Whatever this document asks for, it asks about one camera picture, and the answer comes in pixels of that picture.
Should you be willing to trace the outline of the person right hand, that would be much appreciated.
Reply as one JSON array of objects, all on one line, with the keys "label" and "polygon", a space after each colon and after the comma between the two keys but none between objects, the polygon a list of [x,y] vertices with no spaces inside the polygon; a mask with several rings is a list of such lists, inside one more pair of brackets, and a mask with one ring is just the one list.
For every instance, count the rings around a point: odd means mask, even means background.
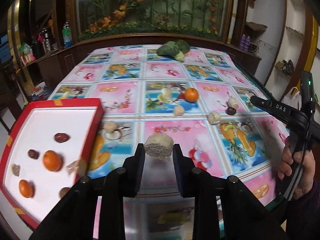
[{"label": "person right hand", "polygon": [[280,160],[278,178],[283,181],[291,176],[293,165],[297,164],[297,171],[300,172],[297,179],[297,185],[294,187],[292,198],[299,199],[309,193],[313,186],[313,180],[316,171],[316,163],[312,150],[298,151],[294,154],[290,151],[291,138],[285,139],[285,146]]}]

